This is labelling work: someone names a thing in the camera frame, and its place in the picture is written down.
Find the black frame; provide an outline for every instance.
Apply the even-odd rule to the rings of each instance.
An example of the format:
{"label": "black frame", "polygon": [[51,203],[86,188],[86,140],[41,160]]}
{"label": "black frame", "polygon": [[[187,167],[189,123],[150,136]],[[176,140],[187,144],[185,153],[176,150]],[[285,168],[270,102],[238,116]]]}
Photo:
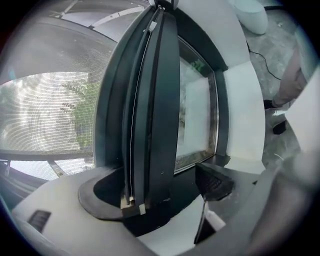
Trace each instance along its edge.
{"label": "black frame", "polygon": [[163,9],[159,9],[144,54],[134,99],[129,156],[135,206],[145,202],[155,205],[169,198],[174,176],[180,104],[179,45],[175,18]]}
{"label": "black frame", "polygon": [[203,76],[208,78],[209,83],[209,93],[210,93],[210,129],[209,129],[209,145],[208,150],[198,151],[190,153],[188,155],[180,156],[175,160],[175,170],[174,173],[178,174],[186,169],[193,167],[196,163],[202,162],[210,157],[212,157],[217,150],[217,140],[218,140],[218,125],[219,125],[219,106],[218,106],[218,93],[216,85],[216,76],[209,64],[200,56],[195,49],[192,48],[186,41],[179,37],[179,51],[180,57],[182,57],[187,63],[192,63],[197,56],[197,60],[201,61],[204,65],[202,69],[198,72]]}

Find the person's leg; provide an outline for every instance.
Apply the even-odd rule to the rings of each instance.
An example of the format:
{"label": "person's leg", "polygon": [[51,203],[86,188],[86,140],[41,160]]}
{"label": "person's leg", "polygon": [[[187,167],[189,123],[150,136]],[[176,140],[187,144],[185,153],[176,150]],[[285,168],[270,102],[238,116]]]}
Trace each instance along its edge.
{"label": "person's leg", "polygon": [[300,57],[298,48],[296,47],[282,76],[279,90],[272,99],[272,105],[280,108],[284,104],[296,99],[306,84],[307,81],[300,68]]}

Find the curved white surface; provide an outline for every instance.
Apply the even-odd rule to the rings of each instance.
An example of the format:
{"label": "curved white surface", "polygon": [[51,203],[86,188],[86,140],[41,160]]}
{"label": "curved white surface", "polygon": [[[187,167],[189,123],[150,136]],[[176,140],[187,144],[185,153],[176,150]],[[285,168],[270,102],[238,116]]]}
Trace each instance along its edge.
{"label": "curved white surface", "polygon": [[320,65],[285,117],[304,152],[320,149]]}
{"label": "curved white surface", "polygon": [[181,0],[177,7],[206,32],[229,68],[250,61],[245,35],[227,0]]}
{"label": "curved white surface", "polygon": [[159,256],[182,254],[195,247],[194,240],[203,207],[204,200],[199,195],[166,225],[139,236],[138,239]]}
{"label": "curved white surface", "polygon": [[224,72],[229,105],[230,157],[261,161],[265,144],[265,109],[260,84],[250,61]]}

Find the mesh screen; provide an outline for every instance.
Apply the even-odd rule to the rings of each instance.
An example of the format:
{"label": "mesh screen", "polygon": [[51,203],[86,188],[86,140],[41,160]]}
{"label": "mesh screen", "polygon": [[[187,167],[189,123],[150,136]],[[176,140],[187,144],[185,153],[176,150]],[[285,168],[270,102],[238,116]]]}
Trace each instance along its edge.
{"label": "mesh screen", "polygon": [[116,43],[74,27],[33,24],[0,73],[0,158],[6,153],[12,167],[46,180],[57,177],[46,162],[52,155],[66,175],[94,167],[95,105]]}

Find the tiled floor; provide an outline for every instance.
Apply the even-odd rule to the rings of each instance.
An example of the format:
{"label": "tiled floor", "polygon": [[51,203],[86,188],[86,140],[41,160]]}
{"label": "tiled floor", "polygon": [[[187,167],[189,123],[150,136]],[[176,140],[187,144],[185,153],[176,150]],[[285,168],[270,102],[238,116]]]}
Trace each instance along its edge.
{"label": "tiled floor", "polygon": [[[269,70],[281,78],[292,56],[296,45],[296,22],[283,10],[268,10],[268,29],[264,35],[256,35],[244,30],[250,49],[262,54],[267,61]],[[272,99],[278,91],[280,81],[268,73],[264,59],[257,54],[250,53],[253,67],[260,82],[264,99]],[[267,110],[265,112],[265,142],[262,156],[264,166],[271,167],[279,164],[283,159],[297,153],[300,148],[293,130],[287,130],[281,135],[274,135],[272,127],[285,119],[283,113],[289,108],[286,104],[281,111]]]}

